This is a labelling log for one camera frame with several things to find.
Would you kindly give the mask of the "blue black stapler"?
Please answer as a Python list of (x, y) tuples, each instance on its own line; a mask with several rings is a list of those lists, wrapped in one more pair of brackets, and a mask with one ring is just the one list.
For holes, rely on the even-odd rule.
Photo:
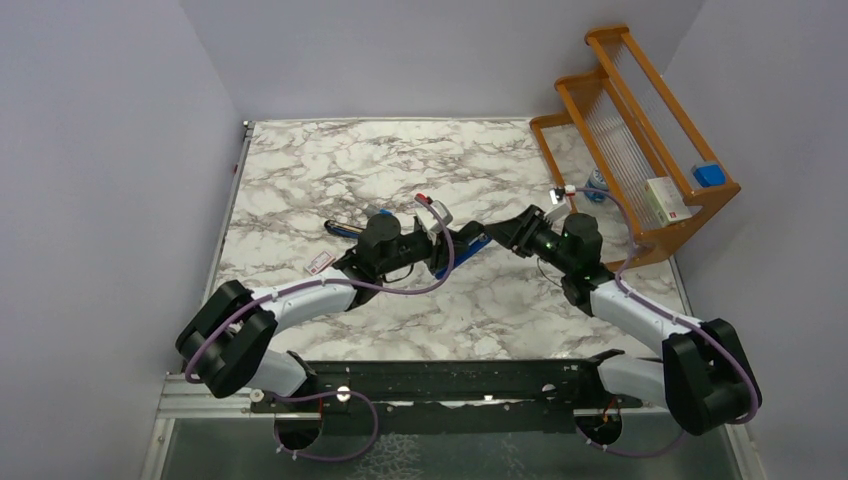
[(331, 235), (352, 239), (357, 239), (363, 232), (363, 228), (334, 220), (326, 220), (324, 222), (324, 228)]

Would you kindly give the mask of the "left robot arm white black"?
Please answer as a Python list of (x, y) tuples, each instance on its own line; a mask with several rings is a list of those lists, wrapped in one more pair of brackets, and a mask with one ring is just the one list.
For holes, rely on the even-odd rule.
[(284, 286), (251, 290), (237, 280), (219, 286), (177, 336), (186, 378), (203, 383), (216, 398), (244, 387), (276, 393), (298, 411), (313, 401), (312, 371), (294, 352), (273, 352), (270, 341), (283, 330), (315, 317), (343, 313), (392, 292), (387, 275), (423, 263), (442, 282), (490, 242), (482, 224), (458, 231), (428, 227), (417, 216), (404, 234), (388, 213), (371, 216), (352, 232), (355, 245), (320, 273)]

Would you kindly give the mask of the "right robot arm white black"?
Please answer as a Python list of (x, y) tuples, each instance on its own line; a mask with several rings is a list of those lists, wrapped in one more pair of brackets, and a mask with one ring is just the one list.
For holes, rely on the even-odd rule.
[(576, 383), (585, 404), (600, 407), (616, 394), (638, 398), (668, 410), (695, 436), (756, 415), (762, 395), (735, 328), (721, 318), (701, 321), (640, 295), (602, 262), (603, 237), (594, 217), (569, 214), (557, 231), (531, 205), (484, 229), (514, 254), (555, 267), (572, 306), (618, 327), (659, 356), (657, 362), (625, 354), (598, 361)]

